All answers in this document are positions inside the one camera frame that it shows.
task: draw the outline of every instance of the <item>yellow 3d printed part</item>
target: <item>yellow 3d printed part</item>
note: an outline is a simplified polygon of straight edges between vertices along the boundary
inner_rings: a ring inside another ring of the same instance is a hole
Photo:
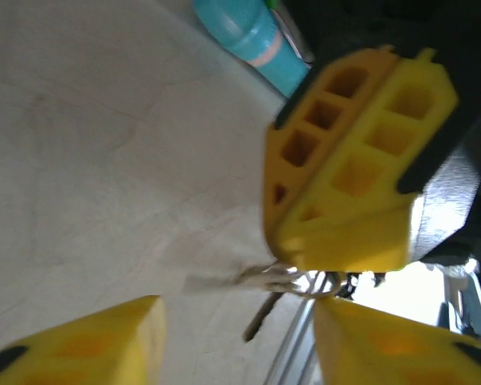
[[[0,352],[0,385],[152,385],[164,306],[144,297],[17,341]]]
[[[365,49],[339,59],[317,77],[284,127],[269,127],[263,198],[266,238],[272,237],[277,222],[397,61],[398,56],[386,48]]]
[[[481,385],[481,366],[456,344],[479,343],[340,298],[316,300],[314,333],[328,385]]]
[[[335,147],[322,149],[327,158],[308,184],[294,186],[301,191],[268,237],[277,258],[329,271],[385,272],[409,262],[416,195],[401,195],[396,185],[457,104],[448,74],[431,55],[401,59]],[[330,127],[325,138],[337,135]],[[290,138],[305,132],[288,129]]]

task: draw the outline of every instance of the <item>yellow plastic block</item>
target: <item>yellow plastic block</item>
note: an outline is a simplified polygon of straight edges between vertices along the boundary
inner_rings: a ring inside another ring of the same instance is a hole
[[[0,385],[151,385],[165,340],[164,305],[143,297],[19,340]]]
[[[402,59],[296,199],[270,238],[304,270],[385,272],[408,263],[416,195],[398,179],[458,103],[425,50]]]
[[[455,343],[470,337],[340,298],[317,300],[314,333],[329,385],[481,385],[481,366]]]
[[[269,127],[264,175],[266,238],[271,238],[282,215],[397,62],[398,56],[386,48],[365,49],[337,60],[318,76],[284,127]]]

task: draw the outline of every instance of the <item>water bottle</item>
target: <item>water bottle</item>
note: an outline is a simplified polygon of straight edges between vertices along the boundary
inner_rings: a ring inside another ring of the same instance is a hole
[[[292,95],[309,68],[263,0],[194,0],[194,8],[222,47],[255,67],[283,95]]]

